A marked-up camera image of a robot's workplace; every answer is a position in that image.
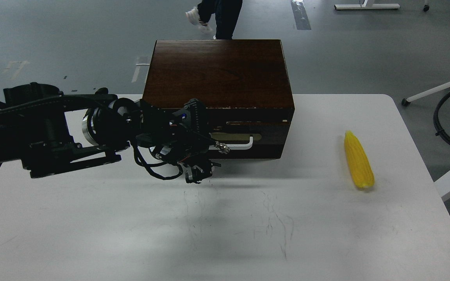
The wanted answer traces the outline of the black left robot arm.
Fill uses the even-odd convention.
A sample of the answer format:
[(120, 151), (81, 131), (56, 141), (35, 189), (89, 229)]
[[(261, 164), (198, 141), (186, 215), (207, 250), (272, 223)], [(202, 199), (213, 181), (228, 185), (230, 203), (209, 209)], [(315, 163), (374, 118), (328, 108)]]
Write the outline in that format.
[(205, 105), (192, 98), (175, 112), (145, 100), (109, 94), (66, 95), (53, 85), (31, 82), (4, 89), (0, 101), (0, 164), (20, 160), (31, 178), (119, 162), (131, 147), (149, 175), (187, 183), (211, 177), (219, 163), (210, 148), (230, 152), (212, 138)]

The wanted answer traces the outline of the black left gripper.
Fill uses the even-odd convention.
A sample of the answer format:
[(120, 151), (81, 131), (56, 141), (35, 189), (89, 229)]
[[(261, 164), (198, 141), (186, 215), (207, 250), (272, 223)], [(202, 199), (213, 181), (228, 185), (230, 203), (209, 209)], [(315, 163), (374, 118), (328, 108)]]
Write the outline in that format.
[(184, 171), (186, 183), (200, 182), (213, 175), (218, 162), (208, 151), (229, 154), (230, 147), (211, 137), (207, 107), (190, 99), (175, 112), (167, 112), (140, 101), (141, 133), (132, 143), (135, 162), (152, 172), (153, 167), (171, 164)]

